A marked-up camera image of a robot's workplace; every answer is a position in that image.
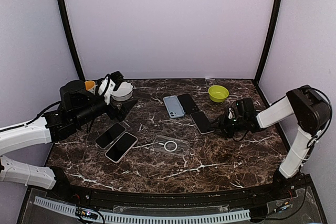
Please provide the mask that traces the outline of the black phone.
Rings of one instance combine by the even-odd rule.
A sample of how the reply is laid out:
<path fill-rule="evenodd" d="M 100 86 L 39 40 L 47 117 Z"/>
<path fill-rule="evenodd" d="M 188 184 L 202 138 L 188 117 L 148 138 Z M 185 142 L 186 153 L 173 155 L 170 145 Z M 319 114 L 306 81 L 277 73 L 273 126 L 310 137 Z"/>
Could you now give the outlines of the black phone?
<path fill-rule="evenodd" d="M 186 114 L 192 114 L 199 111 L 198 106 L 190 94 L 181 94 L 178 95 L 177 98 Z"/>

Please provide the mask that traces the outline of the light blue phone case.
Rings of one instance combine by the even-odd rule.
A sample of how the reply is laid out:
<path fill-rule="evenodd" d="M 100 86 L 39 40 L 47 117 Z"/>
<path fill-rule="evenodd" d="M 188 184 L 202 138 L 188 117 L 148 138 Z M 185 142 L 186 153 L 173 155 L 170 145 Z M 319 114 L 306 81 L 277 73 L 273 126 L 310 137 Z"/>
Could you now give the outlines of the light blue phone case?
<path fill-rule="evenodd" d="M 171 119 L 181 118 L 185 115 L 184 109 L 177 96 L 171 95 L 164 97 L 163 102 Z"/>

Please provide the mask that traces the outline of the clear magsafe phone case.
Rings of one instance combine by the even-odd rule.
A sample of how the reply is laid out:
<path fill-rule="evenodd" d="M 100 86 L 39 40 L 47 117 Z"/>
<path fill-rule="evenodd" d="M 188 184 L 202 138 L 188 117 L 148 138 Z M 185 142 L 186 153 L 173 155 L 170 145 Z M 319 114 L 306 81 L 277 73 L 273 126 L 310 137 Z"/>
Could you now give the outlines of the clear magsafe phone case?
<path fill-rule="evenodd" d="M 155 151 L 182 157 L 189 154 L 190 144 L 188 141 L 157 135 L 152 148 Z"/>

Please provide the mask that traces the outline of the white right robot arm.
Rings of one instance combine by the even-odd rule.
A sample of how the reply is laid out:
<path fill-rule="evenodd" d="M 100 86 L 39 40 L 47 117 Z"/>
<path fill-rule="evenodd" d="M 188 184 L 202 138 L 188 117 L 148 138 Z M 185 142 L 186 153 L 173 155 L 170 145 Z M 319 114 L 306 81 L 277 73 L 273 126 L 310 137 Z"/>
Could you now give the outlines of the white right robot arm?
<path fill-rule="evenodd" d="M 258 133 L 278 124 L 290 148 L 276 173 L 281 178 L 290 179 L 309 160 L 332 119 L 329 97 L 319 89 L 305 85 L 288 91 L 261 111 L 255 108 L 252 98 L 237 100 L 210 123 L 209 129 L 224 138 L 233 138 L 237 132 Z"/>

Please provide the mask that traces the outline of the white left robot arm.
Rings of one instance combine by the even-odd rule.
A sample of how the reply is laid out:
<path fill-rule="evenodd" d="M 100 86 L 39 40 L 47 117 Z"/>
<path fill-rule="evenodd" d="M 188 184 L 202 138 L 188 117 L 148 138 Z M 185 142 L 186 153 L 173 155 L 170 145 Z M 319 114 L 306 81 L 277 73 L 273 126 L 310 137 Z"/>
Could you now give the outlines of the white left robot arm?
<path fill-rule="evenodd" d="M 46 108 L 31 121 L 1 129 L 1 181 L 53 190 L 61 200 L 71 200 L 74 189 L 69 186 L 61 168 L 21 163 L 6 157 L 6 154 L 65 140 L 102 114 L 123 121 L 136 103 L 129 100 L 133 90 L 133 84 L 112 80 L 109 76 L 94 82 L 91 89 L 87 89 L 82 80 L 68 82 L 60 88 L 56 110 Z"/>

